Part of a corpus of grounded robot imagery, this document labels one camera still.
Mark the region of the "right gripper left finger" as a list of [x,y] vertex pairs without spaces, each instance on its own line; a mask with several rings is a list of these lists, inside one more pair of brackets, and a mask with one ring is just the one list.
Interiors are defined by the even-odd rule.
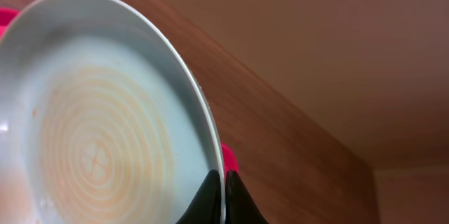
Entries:
[[211,170],[176,224],[220,224],[220,215],[220,175],[218,171]]

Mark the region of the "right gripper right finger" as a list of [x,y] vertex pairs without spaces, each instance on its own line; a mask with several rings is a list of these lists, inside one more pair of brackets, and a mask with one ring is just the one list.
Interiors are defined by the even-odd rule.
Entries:
[[227,172],[225,192],[226,224],[268,224],[234,170]]

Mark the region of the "pale blue plate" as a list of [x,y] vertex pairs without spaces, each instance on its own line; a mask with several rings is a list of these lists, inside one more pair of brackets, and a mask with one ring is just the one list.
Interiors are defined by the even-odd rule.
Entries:
[[35,0],[1,36],[1,222],[176,223],[225,171],[201,87],[120,0]]

